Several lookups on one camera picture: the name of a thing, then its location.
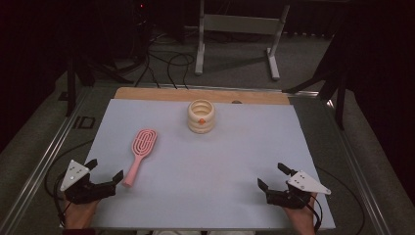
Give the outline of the cream ribbed cup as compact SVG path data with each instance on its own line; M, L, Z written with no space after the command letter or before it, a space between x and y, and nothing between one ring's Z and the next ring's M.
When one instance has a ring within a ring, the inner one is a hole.
M215 107L204 99L198 99L189 104L187 109L187 124L191 131L205 134L214 128Z

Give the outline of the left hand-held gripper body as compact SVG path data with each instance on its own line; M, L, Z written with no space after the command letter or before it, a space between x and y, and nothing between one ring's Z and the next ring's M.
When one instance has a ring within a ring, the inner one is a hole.
M90 181L90 171L74 160L69 162L60 187L66 199L74 204L88 204L115 195L112 181L95 184Z

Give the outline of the grey metal desk frame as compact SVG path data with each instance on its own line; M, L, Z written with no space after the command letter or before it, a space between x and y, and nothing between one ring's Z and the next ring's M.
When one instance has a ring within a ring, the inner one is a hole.
M272 45L270 48L266 49L266 57L271 77L274 80L278 80L280 78L280 72L275 54L289 11L290 5L285 4L280 17L277 19L206 14L205 0L200 0L198 26L199 40L195 63L195 75L202 75L204 72L205 32L221 31L273 35L274 39Z

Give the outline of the person's white clothing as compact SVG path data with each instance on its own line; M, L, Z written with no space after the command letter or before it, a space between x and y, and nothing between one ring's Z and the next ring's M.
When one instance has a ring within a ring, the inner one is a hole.
M137 231L134 235L255 235L254 231Z

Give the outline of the person's left hand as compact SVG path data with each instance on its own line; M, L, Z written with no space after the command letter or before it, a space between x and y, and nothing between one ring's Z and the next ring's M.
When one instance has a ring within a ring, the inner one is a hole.
M65 229L86 229L90 226L99 202L73 204L65 201Z

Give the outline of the black tripod stand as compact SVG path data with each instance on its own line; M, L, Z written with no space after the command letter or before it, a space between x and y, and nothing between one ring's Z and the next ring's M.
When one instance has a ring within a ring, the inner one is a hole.
M296 94L315 83L323 81L324 84L318 92L320 100L329 101L334 95L336 97L335 121L339 129L344 130L343 113L346 97L346 51L349 43L346 37L337 32L327 48L323 58L319 62L312 78L292 88L284 89L284 93Z
M80 70L75 67L75 64L79 63L80 67L92 67L99 72L103 72L104 74L108 75L113 80L123 83L123 84L131 84L130 80L127 80L120 75L115 74L110 69L106 68L104 65L99 64L98 62L94 61L90 57L81 54L73 54L70 53L67 56L67 92L65 101L67 102L67 113L66 116L69 117L74 113L76 108L76 81L75 77L80 75Z

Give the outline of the pink hairbrush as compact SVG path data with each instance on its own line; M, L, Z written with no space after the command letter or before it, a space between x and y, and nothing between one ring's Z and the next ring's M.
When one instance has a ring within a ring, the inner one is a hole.
M131 145L134 161L124 178L123 185L125 187L133 186L140 163L152 152L157 137L157 132L154 129L142 129L135 136Z

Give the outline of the aluminium floor rail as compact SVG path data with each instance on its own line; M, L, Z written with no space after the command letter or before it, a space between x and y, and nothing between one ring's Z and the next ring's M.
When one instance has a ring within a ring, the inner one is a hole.
M12 235L19 225L27 207L36 194L40 184L42 183L46 171L52 164L52 161L57 157L61 147L63 146L71 127L79 113L80 107L84 100L89 95L91 87L82 88L77 98L75 99L75 107L71 114L66 117L55 134L53 140L49 144L47 150L42 158L30 174L28 180L23 185L23 188L16 198L13 206L0 223L0 235Z
M345 133L340 130L335 120L335 106L331 100L323 102L326 113L332 119L331 124L335 129L335 132L340 139L341 145L343 146L344 151L346 152L346 162L353 177L353 180L356 184L356 187L359 191L361 201L364 205L364 209L368 213L370 220L374 226L378 235L391 235L391 231L387 222L379 208L378 202L375 198L374 193L372 192L368 181L365 178L365 175L362 169L359 166L359 163L355 157L354 152L352 151L351 145L348 142Z

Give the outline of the pale blue table mat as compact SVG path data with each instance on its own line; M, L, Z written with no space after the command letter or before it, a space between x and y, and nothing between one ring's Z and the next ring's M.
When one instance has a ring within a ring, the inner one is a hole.
M105 229L268 230L289 227L284 211L267 204L257 182L282 191L277 165L317 175L294 107L217 104L206 134L187 126L185 102L112 99L88 154L91 180L128 171L137 132L158 138L132 187L117 186L92 224Z

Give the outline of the person's right hand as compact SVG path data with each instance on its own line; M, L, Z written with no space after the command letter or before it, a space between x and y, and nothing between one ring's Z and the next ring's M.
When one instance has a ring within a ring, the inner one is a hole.
M308 207L304 207L300 210L284 208L284 212L298 235L316 234L313 223L314 214Z

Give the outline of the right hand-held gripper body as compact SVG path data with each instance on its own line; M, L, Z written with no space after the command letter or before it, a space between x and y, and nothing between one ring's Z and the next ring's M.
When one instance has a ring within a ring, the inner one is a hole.
M266 202L270 205L299 210L309 203L312 193L331 194L330 189L304 171L296 172L286 181L286 184L288 189L285 191L265 187Z

